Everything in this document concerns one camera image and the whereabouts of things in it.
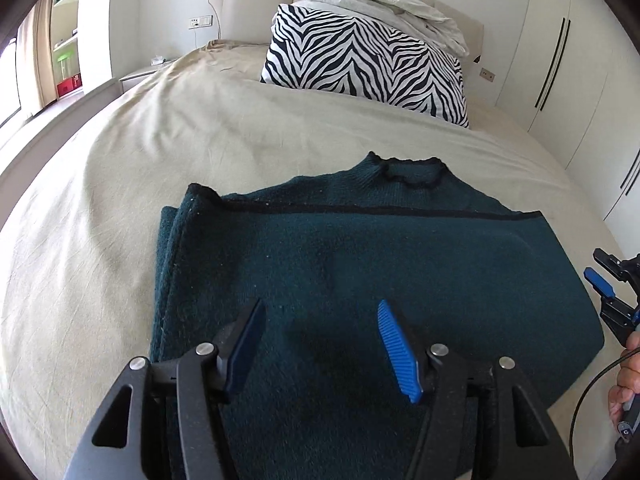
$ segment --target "brown wall socket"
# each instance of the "brown wall socket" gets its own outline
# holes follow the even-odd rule
[[[493,83],[495,79],[495,74],[493,72],[489,72],[487,69],[483,68],[480,71],[480,77],[484,77],[487,81]]]

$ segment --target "white wardrobe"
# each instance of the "white wardrobe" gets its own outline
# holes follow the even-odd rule
[[[640,253],[640,55],[603,0],[530,0],[497,106]]]

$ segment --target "metal pin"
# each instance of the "metal pin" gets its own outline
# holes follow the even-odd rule
[[[134,357],[129,361],[129,368],[132,370],[140,370],[146,366],[146,359],[143,357]]]
[[[211,352],[213,352],[214,348],[215,346],[213,346],[212,343],[200,343],[198,346],[196,346],[196,354],[209,355]]]
[[[516,361],[507,356],[501,357],[498,360],[498,364],[500,368],[504,368],[505,370],[513,370],[516,367]]]
[[[433,355],[437,355],[438,357],[444,357],[449,353],[449,349],[442,343],[436,343],[431,345],[431,353]]]

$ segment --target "blue gripper pad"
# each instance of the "blue gripper pad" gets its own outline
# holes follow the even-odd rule
[[[417,404],[423,394],[416,355],[419,349],[412,345],[405,334],[410,329],[406,326],[404,319],[401,319],[401,316],[395,316],[391,306],[385,300],[380,301],[378,305],[378,330],[396,374],[400,391],[408,396],[413,404]]]
[[[584,279],[591,283],[596,292],[604,298],[612,300],[616,297],[616,291],[613,290],[610,283],[591,267],[584,269]]]
[[[258,300],[249,316],[246,319],[241,319],[243,317],[241,316],[236,321],[236,324],[240,325],[238,329],[241,331],[230,338],[235,339],[235,344],[226,362],[225,391],[232,395],[240,393],[244,388],[264,333],[267,321],[267,309],[264,302]]]

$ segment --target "beige bed sheet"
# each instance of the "beige bed sheet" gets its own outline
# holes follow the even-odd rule
[[[265,52],[196,50],[125,94],[53,157],[0,232],[0,408],[39,479],[62,477],[111,382],[147,354],[160,209],[179,205],[190,182],[244,193],[350,168],[370,150],[438,156],[505,206],[541,210],[578,272],[596,246],[618,251],[562,168],[496,108],[470,102],[467,130],[360,98],[263,85]],[[565,440],[577,397],[619,355],[605,334],[549,410]],[[612,450],[612,380],[593,389],[578,420],[583,479],[597,478]]]

